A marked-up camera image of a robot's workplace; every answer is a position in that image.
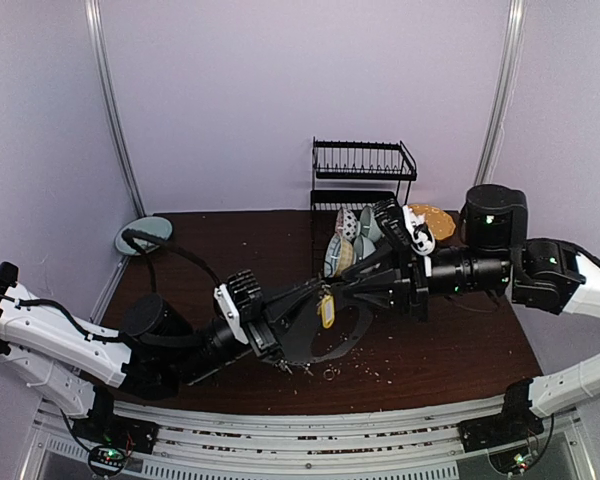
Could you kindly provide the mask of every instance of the dish rack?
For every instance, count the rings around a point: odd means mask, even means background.
[[[403,142],[343,142],[313,139],[311,155],[311,258],[312,272],[322,270],[324,255],[338,210],[348,208],[357,216],[366,206],[396,198],[406,182],[402,200],[407,203],[417,164]],[[376,189],[395,184],[395,189]],[[361,189],[372,185],[374,189]]]

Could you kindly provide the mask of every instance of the yellow key tag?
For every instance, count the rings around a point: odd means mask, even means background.
[[[336,304],[332,295],[325,295],[320,301],[320,316],[322,317],[322,326],[331,328],[336,320]]]

